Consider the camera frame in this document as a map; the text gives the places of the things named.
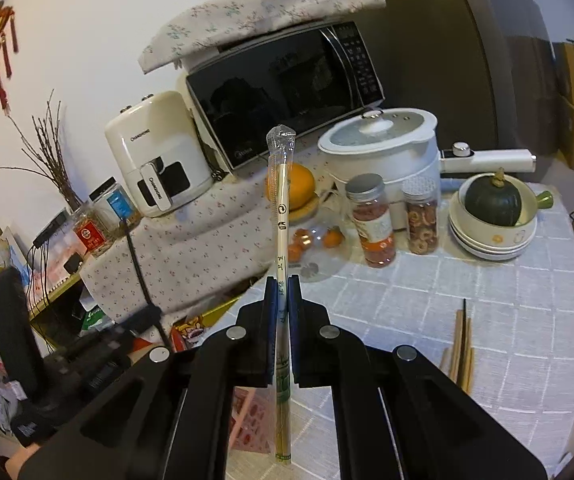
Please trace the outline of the person's left hand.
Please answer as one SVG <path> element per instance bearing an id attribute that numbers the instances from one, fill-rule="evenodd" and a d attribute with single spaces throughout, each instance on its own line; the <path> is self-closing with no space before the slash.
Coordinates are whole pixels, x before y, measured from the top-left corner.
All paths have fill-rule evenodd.
<path id="1" fill-rule="evenodd" d="M 7 474 L 12 480 L 17 480 L 19 478 L 20 470 L 24 463 L 32 457 L 38 450 L 40 445 L 37 443 L 32 443 L 26 448 L 19 448 L 13 456 L 9 457 L 5 463 L 5 469 Z"/>

